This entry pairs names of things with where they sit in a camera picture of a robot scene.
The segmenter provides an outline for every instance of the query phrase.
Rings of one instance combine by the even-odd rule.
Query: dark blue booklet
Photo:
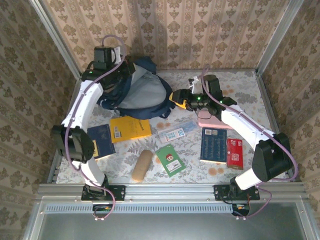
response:
[[[203,127],[200,159],[214,163],[227,163],[227,130]]]
[[[94,159],[97,160],[116,152],[115,146],[111,142],[109,124],[90,127],[87,133],[94,144]]]

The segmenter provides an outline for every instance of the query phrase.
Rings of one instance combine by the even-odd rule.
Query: black mounting bracket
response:
[[[229,184],[218,184],[213,186],[213,193],[216,201],[250,201],[260,200],[259,190],[252,186],[244,190],[241,194],[234,196],[230,194]]]
[[[125,185],[109,185],[108,188],[116,201],[124,201],[126,196]],[[94,186],[84,185],[81,195],[82,201],[112,201],[111,195]]]

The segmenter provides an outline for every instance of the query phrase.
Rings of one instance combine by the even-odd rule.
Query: glass panel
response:
[[[295,204],[271,203],[247,220],[222,213],[115,213],[105,221],[95,221],[91,214],[46,214],[39,239],[303,240],[306,237]]]

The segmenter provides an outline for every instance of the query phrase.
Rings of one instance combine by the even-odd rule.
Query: red card pack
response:
[[[232,169],[244,169],[242,140],[234,138],[226,140],[226,166]]]

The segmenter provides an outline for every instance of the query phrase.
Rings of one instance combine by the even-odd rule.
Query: yellow book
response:
[[[130,116],[111,119],[110,131],[113,144],[152,135],[149,120],[135,119]]]

